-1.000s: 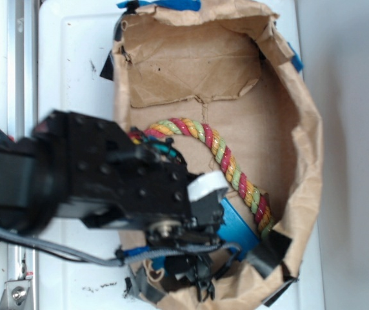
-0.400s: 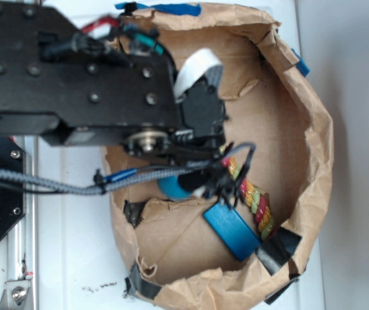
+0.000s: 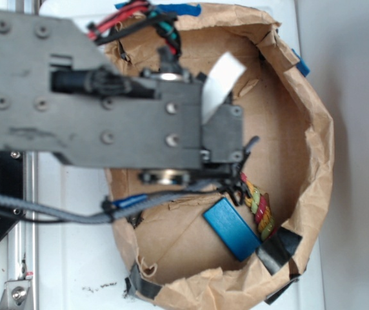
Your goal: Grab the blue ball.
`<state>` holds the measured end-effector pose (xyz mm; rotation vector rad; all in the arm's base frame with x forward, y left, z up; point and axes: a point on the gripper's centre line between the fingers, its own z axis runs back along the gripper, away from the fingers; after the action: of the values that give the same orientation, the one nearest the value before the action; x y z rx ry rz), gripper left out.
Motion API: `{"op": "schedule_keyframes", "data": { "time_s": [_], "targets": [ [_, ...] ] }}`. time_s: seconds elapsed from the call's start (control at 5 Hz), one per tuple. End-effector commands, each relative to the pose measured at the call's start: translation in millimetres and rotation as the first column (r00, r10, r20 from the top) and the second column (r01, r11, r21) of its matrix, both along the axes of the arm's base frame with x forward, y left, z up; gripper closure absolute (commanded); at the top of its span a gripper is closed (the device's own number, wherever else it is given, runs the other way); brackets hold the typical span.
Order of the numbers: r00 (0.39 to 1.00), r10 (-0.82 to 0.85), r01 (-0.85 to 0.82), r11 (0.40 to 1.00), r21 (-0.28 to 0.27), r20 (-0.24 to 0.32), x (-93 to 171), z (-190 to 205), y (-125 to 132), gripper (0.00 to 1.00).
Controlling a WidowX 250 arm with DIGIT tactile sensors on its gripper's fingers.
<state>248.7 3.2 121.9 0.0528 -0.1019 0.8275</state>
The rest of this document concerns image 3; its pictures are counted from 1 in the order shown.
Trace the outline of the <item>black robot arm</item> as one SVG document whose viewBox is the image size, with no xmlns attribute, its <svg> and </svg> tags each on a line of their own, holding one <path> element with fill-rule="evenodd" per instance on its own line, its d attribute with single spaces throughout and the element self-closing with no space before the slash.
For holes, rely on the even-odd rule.
<svg viewBox="0 0 369 310">
<path fill-rule="evenodd" d="M 143 183 L 218 183 L 251 196 L 241 170 L 243 110 L 228 96 L 209 109 L 206 81 L 179 64 L 177 16 L 132 3 L 82 33 L 72 21 L 0 11 L 0 186 L 10 151 L 50 152 L 78 167 L 140 170 Z M 152 26 L 166 43 L 159 70 L 127 76 L 99 45 Z"/>
</svg>

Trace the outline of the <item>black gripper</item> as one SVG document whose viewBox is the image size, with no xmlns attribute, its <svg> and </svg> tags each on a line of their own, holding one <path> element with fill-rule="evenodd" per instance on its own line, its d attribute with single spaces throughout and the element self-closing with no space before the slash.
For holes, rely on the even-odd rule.
<svg viewBox="0 0 369 310">
<path fill-rule="evenodd" d="M 254 136 L 243 146 L 243 108 L 234 105 L 232 91 L 221 87 L 217 77 L 199 74 L 197 78 L 204 81 L 203 95 L 208 96 L 208 111 L 203 114 L 206 123 L 202 126 L 202 169 L 146 170 L 139 179 L 145 184 L 186 185 L 186 192 L 195 191 L 197 182 L 211 180 L 236 206 L 242 205 L 249 196 L 241 179 L 242 169 L 259 138 Z"/>
</svg>

